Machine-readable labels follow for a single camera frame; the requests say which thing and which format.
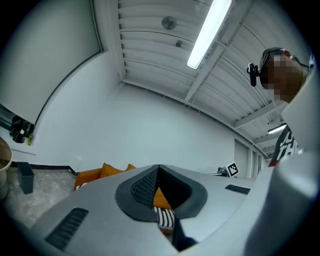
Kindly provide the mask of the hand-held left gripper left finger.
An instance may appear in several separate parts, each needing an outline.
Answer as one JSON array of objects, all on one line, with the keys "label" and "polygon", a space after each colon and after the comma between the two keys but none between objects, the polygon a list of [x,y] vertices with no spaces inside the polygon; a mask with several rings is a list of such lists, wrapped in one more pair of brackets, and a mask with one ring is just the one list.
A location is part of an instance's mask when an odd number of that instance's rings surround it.
[{"label": "hand-held left gripper left finger", "polygon": [[153,209],[158,167],[149,165],[84,185],[31,229],[44,256],[174,256]]}]

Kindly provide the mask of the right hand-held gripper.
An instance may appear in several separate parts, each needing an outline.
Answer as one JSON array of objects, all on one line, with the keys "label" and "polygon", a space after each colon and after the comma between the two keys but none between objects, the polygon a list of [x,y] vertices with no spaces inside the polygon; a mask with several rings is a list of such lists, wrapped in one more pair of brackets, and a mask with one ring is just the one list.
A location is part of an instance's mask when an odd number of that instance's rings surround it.
[{"label": "right hand-held gripper", "polygon": [[233,161],[232,163],[227,164],[226,166],[219,167],[216,174],[222,177],[236,178],[238,173],[239,170],[236,165],[236,162]]}]

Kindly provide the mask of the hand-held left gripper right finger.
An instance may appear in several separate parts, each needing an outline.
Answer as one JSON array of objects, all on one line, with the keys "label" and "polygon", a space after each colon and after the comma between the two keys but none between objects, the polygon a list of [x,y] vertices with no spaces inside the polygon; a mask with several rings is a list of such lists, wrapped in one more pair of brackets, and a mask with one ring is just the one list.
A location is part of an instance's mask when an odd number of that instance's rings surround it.
[{"label": "hand-held left gripper right finger", "polygon": [[206,239],[240,207],[254,182],[159,166],[159,188],[174,211],[171,243],[183,251]]}]

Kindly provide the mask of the orange sofa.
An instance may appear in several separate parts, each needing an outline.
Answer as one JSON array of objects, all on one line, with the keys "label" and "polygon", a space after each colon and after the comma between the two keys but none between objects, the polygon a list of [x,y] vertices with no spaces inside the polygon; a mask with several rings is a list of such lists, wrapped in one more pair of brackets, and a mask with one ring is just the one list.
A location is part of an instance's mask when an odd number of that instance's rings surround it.
[{"label": "orange sofa", "polygon": [[95,180],[100,179],[99,176],[100,176],[101,170],[102,170],[102,167],[97,168],[97,169],[79,172],[77,174],[77,178],[75,180],[74,191],[78,190],[79,188],[83,187],[84,185],[86,185],[89,182],[93,182]]}]

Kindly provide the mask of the grey door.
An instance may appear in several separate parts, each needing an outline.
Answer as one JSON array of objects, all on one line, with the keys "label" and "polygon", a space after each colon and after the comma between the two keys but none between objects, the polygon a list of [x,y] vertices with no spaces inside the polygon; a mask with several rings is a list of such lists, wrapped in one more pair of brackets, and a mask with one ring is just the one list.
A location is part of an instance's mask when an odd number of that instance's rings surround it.
[{"label": "grey door", "polygon": [[249,148],[244,146],[239,141],[234,141],[234,161],[237,165],[239,174],[238,178],[245,179],[247,176],[247,168],[248,168],[248,154]]}]

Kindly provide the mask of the person's black printed t-shirt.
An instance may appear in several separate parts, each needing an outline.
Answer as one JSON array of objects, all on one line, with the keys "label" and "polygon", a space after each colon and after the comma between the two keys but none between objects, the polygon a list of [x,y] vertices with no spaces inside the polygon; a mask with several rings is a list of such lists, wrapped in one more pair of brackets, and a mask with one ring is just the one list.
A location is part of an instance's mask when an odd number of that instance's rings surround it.
[{"label": "person's black printed t-shirt", "polygon": [[277,139],[273,157],[268,167],[274,167],[282,159],[295,154],[303,153],[304,149],[298,146],[298,143],[288,125],[283,129]]}]

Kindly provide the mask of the long ceiling tube light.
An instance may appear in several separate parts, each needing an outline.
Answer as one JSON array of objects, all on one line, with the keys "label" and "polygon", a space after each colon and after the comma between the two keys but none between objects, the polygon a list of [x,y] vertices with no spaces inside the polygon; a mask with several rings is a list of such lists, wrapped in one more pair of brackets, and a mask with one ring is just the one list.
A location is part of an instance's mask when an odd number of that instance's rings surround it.
[{"label": "long ceiling tube light", "polygon": [[278,133],[278,132],[284,130],[286,128],[286,126],[287,126],[287,124],[284,123],[284,124],[281,124],[275,128],[272,128],[272,129],[268,130],[268,134],[271,135],[271,134]]},{"label": "long ceiling tube light", "polygon": [[197,70],[232,4],[232,0],[213,0],[186,65]]}]

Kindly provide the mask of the dark grey waste bin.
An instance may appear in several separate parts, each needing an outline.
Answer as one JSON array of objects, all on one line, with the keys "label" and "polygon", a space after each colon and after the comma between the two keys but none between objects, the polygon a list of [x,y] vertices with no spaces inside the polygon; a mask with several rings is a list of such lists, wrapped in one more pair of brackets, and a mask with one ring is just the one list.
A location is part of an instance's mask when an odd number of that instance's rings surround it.
[{"label": "dark grey waste bin", "polygon": [[18,182],[24,194],[31,194],[34,189],[34,172],[28,162],[17,162]]}]

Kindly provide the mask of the beige round side table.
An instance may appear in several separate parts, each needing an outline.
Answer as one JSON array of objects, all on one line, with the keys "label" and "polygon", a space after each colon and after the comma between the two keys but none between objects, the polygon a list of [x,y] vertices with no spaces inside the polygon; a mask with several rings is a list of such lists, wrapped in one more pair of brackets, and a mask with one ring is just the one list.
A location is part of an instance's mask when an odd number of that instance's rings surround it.
[{"label": "beige round side table", "polygon": [[11,166],[13,154],[7,142],[0,137],[0,201],[8,193],[7,169]]}]

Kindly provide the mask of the black stand equipment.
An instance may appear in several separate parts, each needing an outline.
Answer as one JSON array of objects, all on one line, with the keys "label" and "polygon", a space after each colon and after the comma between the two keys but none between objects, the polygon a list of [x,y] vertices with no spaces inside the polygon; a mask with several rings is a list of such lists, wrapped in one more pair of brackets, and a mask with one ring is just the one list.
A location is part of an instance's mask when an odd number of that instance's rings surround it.
[{"label": "black stand equipment", "polygon": [[33,133],[34,128],[34,124],[15,115],[12,118],[9,135],[12,137],[14,142],[22,144],[25,141],[25,138],[28,139],[29,136]]}]

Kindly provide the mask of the round grey ceiling disc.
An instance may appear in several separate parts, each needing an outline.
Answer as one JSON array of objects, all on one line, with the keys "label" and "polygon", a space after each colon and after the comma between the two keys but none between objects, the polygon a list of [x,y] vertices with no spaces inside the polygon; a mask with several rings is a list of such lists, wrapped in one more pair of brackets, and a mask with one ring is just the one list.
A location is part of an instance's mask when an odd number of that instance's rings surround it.
[{"label": "round grey ceiling disc", "polygon": [[165,30],[174,30],[177,26],[177,19],[173,16],[165,16],[161,21],[161,25]]}]

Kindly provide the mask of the large white screen panel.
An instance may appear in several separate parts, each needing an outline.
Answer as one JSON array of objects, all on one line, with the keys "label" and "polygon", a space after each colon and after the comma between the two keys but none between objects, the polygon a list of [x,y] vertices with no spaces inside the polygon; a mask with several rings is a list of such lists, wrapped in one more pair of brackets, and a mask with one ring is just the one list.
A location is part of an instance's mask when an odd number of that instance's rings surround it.
[{"label": "large white screen panel", "polygon": [[0,54],[0,105],[36,123],[64,78],[101,50],[93,0],[41,0]]}]

